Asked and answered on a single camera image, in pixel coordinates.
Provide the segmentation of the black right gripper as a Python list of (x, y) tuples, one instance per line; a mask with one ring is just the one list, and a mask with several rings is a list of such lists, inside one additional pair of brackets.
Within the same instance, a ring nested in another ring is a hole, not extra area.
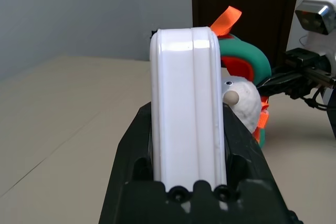
[(309, 95), (317, 87), (335, 88), (335, 59), (325, 52), (295, 48), (285, 52), (285, 64), (272, 68), (271, 77), (256, 86), (261, 96), (283, 93), (298, 80), (290, 95)]

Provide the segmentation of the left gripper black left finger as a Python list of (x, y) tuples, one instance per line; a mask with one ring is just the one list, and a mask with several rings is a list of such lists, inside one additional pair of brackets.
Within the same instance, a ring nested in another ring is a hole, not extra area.
[(139, 108), (118, 144), (99, 223), (114, 223), (122, 187), (133, 180), (153, 180), (150, 103)]

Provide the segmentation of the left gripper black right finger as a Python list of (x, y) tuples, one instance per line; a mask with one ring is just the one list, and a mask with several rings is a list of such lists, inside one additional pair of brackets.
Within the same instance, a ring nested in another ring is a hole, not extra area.
[(225, 223), (297, 223), (261, 148), (231, 108), (223, 105), (227, 184)]

